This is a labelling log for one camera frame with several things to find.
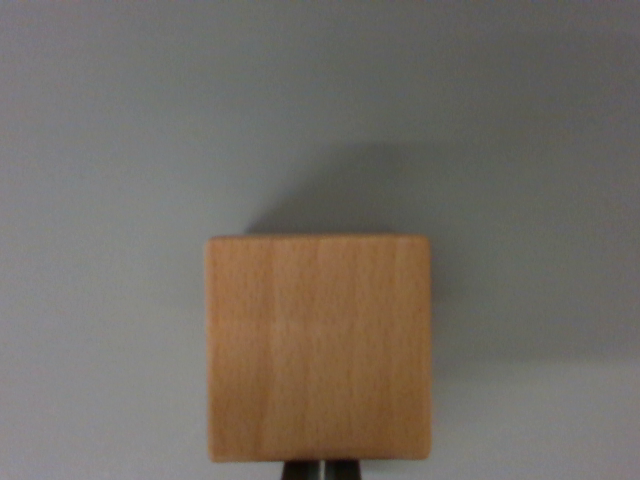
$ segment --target light wood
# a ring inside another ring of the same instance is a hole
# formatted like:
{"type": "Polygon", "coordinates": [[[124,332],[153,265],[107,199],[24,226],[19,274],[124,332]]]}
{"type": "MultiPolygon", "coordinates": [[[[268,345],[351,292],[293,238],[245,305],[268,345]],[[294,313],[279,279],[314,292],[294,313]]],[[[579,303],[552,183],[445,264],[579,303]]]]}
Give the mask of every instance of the light wood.
{"type": "Polygon", "coordinates": [[[212,460],[425,458],[429,270],[417,235],[212,238],[212,460]]]}

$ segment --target wooden block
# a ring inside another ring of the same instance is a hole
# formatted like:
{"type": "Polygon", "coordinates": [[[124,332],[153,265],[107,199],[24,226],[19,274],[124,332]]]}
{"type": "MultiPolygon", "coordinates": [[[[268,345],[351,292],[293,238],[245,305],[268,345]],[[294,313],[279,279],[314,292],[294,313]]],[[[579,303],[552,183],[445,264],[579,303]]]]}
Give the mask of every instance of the wooden block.
{"type": "Polygon", "coordinates": [[[426,238],[217,237],[205,270],[213,461],[426,458],[426,238]]]}

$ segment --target block face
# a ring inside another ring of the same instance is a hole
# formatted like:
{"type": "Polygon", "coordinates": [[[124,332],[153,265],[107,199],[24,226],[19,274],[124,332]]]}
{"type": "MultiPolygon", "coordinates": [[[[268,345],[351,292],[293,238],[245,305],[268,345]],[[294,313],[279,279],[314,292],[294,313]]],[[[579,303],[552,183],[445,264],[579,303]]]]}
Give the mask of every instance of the block face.
{"type": "Polygon", "coordinates": [[[428,455],[426,238],[213,238],[205,288],[214,461],[428,455]]]}

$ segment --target gray surface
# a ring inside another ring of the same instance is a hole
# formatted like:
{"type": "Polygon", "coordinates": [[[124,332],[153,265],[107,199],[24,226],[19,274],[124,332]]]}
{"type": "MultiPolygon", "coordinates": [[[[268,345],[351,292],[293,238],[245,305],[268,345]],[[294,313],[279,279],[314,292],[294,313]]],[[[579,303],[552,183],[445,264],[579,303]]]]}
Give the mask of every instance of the gray surface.
{"type": "Polygon", "coordinates": [[[367,478],[640,475],[640,8],[0,7],[0,479],[206,457],[202,246],[434,255],[434,443],[367,478]]]}

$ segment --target gray wall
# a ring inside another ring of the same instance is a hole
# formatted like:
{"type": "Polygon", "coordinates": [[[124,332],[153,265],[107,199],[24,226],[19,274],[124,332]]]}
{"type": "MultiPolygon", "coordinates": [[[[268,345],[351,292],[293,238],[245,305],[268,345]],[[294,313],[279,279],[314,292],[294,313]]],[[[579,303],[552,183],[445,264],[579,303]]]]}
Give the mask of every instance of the gray wall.
{"type": "Polygon", "coordinates": [[[0,479],[206,456],[202,246],[427,234],[434,442],[365,478],[640,475],[640,7],[4,4],[0,479]]]}

